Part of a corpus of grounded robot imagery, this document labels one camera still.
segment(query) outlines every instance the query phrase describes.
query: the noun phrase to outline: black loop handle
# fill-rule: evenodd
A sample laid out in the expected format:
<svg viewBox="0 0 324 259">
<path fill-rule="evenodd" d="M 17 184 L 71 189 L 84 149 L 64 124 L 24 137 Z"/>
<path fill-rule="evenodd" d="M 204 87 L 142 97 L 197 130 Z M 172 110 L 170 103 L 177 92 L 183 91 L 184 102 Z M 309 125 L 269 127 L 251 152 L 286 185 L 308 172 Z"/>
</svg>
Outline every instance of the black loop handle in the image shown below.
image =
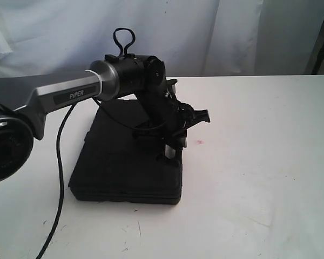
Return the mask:
<svg viewBox="0 0 324 259">
<path fill-rule="evenodd" d="M 123 46 L 120 44 L 120 42 L 118 41 L 117 38 L 117 31 L 129 31 L 131 36 L 132 36 L 132 41 L 130 43 L 128 43 L 124 48 Z M 113 33 L 113 38 L 114 38 L 114 42 L 115 44 L 119 47 L 120 49 L 120 54 L 118 56 L 118 58 L 121 58 L 122 56 L 126 56 L 127 55 L 127 50 L 129 49 L 130 46 L 132 46 L 132 44 L 136 41 L 136 35 L 134 34 L 134 32 L 131 29 L 128 28 L 117 28 L 115 29 L 114 33 Z"/>
</svg>

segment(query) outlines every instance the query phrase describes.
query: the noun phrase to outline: robotic arm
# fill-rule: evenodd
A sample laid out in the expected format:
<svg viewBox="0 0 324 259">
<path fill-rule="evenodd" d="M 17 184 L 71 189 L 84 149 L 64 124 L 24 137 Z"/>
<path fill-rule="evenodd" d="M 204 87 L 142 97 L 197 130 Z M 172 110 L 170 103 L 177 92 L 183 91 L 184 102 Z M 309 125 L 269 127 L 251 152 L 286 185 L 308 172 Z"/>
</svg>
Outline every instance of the robotic arm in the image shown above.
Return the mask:
<svg viewBox="0 0 324 259">
<path fill-rule="evenodd" d="M 119 30 L 132 35 L 125 48 L 117 41 Z M 114 41 L 120 55 L 106 55 L 86 71 L 0 78 L 0 181 L 26 162 L 34 138 L 42 140 L 48 113 L 85 99 L 108 101 L 134 93 L 150 120 L 138 125 L 132 134 L 161 137 L 172 148 L 186 147 L 188 128 L 210 122 L 207 110 L 195 111 L 176 99 L 177 81 L 166 80 L 161 60 L 127 53 L 135 41 L 133 31 L 116 29 Z"/>
</svg>

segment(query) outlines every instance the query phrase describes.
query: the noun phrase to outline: black cable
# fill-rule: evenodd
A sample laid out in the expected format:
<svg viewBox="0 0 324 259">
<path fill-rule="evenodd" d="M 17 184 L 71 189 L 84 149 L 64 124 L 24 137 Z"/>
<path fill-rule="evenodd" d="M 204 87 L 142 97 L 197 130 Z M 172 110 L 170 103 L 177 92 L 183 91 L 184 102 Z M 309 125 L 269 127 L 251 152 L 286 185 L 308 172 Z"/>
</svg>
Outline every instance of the black cable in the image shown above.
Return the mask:
<svg viewBox="0 0 324 259">
<path fill-rule="evenodd" d="M 56 156 L 57 156 L 57 160 L 58 160 L 58 167 L 59 167 L 59 183 L 60 183 L 60 198 L 59 198 L 59 205 L 58 205 L 58 209 L 56 212 L 56 216 L 55 216 L 55 220 L 52 226 L 52 229 L 50 230 L 50 233 L 46 239 L 46 241 L 44 242 L 44 245 L 41 249 L 41 251 L 39 252 L 39 254 L 37 255 L 36 259 L 41 259 L 44 252 L 46 251 L 50 241 L 53 238 L 53 235 L 55 233 L 55 230 L 58 226 L 59 223 L 59 219 L 60 219 L 60 215 L 61 215 L 61 210 L 63 208 L 63 203 L 64 203 L 64 172 L 63 172 L 63 163 L 61 161 L 61 153 L 60 153 L 60 139 L 61 139 L 61 133 L 64 129 L 64 126 L 66 124 L 67 119 L 69 118 L 71 112 L 73 111 L 73 109 L 75 108 L 76 104 L 73 104 L 71 106 L 71 108 L 67 111 L 67 114 L 65 115 L 63 121 L 61 122 L 59 131 L 58 131 L 58 135 L 56 137 Z"/>
<path fill-rule="evenodd" d="M 151 128 L 135 128 L 135 127 L 131 127 L 131 126 L 129 126 L 129 125 L 126 125 L 126 124 L 123 124 L 122 122 L 120 122 L 120 121 L 118 121 L 116 118 L 114 118 L 102 105 L 101 105 L 101 103 L 98 101 L 98 100 L 96 100 L 95 98 L 92 98 L 93 100 L 94 100 L 94 102 L 98 105 L 98 107 L 100 107 L 100 109 L 110 118 L 110 119 L 112 119 L 113 121 L 115 121 L 117 124 L 120 124 L 120 125 L 122 125 L 122 126 L 124 126 L 124 127 L 126 127 L 126 128 L 129 128 L 129 129 L 131 129 L 131 130 L 134 130 L 134 131 L 153 131 L 153 130 L 158 130 L 159 128 L 162 128 L 164 125 L 166 125 L 166 123 L 167 123 L 167 121 L 169 120 L 169 118 L 172 116 L 172 114 L 173 114 L 173 112 L 172 112 L 172 114 L 171 114 L 171 116 L 168 118 L 168 119 L 166 119 L 162 124 L 160 124 L 160 125 L 158 125 L 158 126 L 156 126 L 156 127 L 151 127 Z"/>
</svg>

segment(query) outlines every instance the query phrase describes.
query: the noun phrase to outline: white backdrop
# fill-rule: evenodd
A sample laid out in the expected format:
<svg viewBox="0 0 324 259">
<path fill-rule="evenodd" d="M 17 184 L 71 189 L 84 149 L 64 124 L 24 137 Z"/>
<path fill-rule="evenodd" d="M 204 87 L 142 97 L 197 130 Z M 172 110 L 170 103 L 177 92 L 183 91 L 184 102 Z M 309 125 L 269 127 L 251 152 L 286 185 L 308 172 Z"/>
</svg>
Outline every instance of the white backdrop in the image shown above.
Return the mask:
<svg viewBox="0 0 324 259">
<path fill-rule="evenodd" d="M 86 69 L 123 26 L 168 76 L 302 74 L 323 18 L 324 0 L 0 0 L 0 77 Z"/>
</svg>

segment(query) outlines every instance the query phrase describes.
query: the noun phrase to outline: white table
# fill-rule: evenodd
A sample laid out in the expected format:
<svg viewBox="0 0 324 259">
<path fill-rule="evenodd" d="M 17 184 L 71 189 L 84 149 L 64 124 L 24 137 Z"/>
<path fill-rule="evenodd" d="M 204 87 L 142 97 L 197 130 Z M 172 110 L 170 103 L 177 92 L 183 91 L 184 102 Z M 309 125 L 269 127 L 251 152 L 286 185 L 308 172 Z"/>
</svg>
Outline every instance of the white table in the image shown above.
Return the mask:
<svg viewBox="0 0 324 259">
<path fill-rule="evenodd" d="M 79 202 L 67 188 L 44 258 L 324 258 L 324 76 L 179 78 L 177 96 L 212 120 L 188 132 L 181 202 Z M 65 185 L 96 109 L 79 104 L 65 126 Z M 51 229 L 65 113 L 0 183 L 0 259 L 35 258 Z"/>
</svg>

